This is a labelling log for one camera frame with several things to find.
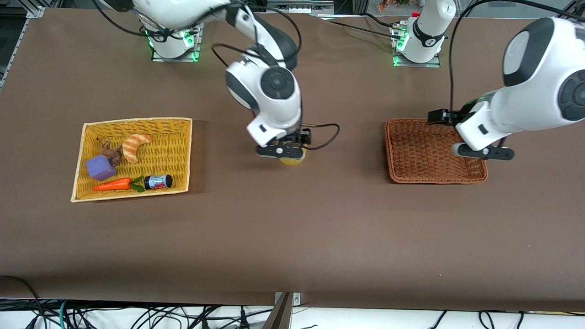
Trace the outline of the brown wicker basket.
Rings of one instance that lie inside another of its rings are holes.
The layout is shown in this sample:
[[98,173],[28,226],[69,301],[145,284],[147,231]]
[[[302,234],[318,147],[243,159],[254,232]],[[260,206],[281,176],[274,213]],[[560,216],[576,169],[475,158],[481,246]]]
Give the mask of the brown wicker basket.
[[452,152],[462,142],[452,127],[429,125],[422,118],[393,118],[384,132],[389,177],[395,183],[473,185],[487,180],[483,159]]

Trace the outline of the yellow wicker tray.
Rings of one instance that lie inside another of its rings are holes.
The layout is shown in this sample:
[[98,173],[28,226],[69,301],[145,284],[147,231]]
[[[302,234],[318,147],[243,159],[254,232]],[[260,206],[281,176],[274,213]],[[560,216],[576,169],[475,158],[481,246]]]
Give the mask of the yellow wicker tray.
[[[152,142],[138,148],[138,163],[125,158],[116,167],[117,175],[106,180],[89,177],[85,163],[101,154],[101,144],[96,138],[111,142],[115,148],[135,133],[148,134]],[[141,196],[158,196],[187,192],[190,178],[192,119],[190,118],[132,118],[84,123],[80,139],[79,156],[74,175],[72,202],[109,201]],[[173,186],[169,189],[94,191],[105,182],[121,178],[138,178],[149,175],[171,175]]]

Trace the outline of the small dark can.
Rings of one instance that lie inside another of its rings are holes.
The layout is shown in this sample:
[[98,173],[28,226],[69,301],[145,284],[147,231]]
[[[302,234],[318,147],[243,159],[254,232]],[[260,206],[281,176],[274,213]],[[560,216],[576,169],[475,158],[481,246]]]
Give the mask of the small dark can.
[[169,189],[173,186],[173,177],[171,175],[149,175],[144,177],[144,187],[146,190]]

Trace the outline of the toy croissant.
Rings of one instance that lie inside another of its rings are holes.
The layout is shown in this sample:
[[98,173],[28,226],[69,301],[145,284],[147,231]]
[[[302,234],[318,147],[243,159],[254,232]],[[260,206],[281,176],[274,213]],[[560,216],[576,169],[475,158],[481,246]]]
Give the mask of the toy croissant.
[[152,137],[148,134],[135,133],[122,143],[122,152],[124,158],[129,163],[138,163],[137,151],[142,144],[152,142]]

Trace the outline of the brown dried root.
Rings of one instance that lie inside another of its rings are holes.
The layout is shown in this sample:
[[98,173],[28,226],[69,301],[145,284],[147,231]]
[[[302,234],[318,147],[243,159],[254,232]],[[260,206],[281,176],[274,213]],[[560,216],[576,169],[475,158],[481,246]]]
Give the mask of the brown dried root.
[[101,154],[108,158],[113,167],[119,166],[122,161],[122,146],[119,145],[111,148],[111,142],[109,140],[102,141],[100,138],[96,139],[101,144]]

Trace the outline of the orange toy carrot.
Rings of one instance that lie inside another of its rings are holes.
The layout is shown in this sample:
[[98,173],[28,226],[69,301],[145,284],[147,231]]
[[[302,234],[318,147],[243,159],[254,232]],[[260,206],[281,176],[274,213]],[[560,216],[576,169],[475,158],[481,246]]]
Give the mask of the orange toy carrot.
[[94,191],[119,191],[119,190],[133,190],[135,192],[145,192],[146,188],[140,185],[144,180],[144,175],[132,179],[129,177],[121,178],[109,182],[102,183],[93,188]]

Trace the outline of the dark metal bar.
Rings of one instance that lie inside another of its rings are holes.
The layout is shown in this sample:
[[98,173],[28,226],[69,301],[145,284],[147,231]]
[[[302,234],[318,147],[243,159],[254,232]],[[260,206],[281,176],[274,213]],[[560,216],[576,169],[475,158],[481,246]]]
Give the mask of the dark metal bar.
[[290,329],[294,302],[294,293],[280,293],[262,329]]

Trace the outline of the purple foam cube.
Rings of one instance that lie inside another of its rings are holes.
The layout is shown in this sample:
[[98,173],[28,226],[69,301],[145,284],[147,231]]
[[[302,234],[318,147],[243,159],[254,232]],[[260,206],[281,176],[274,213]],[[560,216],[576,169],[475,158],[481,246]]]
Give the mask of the purple foam cube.
[[94,180],[106,180],[117,175],[117,170],[111,164],[110,158],[104,155],[88,159],[85,166],[89,177]]

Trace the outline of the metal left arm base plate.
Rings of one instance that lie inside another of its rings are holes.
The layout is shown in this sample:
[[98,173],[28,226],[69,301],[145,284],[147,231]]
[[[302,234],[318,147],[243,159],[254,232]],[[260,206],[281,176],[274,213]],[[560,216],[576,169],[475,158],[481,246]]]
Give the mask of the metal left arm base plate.
[[408,25],[404,21],[395,23],[389,28],[392,40],[393,65],[405,67],[439,68],[440,41],[432,47],[422,46],[420,40],[410,35]]

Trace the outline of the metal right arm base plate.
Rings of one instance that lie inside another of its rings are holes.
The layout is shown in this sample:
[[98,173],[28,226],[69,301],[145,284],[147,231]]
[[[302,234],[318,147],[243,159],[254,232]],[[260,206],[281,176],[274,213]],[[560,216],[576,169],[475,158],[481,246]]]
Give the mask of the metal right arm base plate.
[[199,24],[181,31],[148,32],[152,62],[198,62],[203,28]]

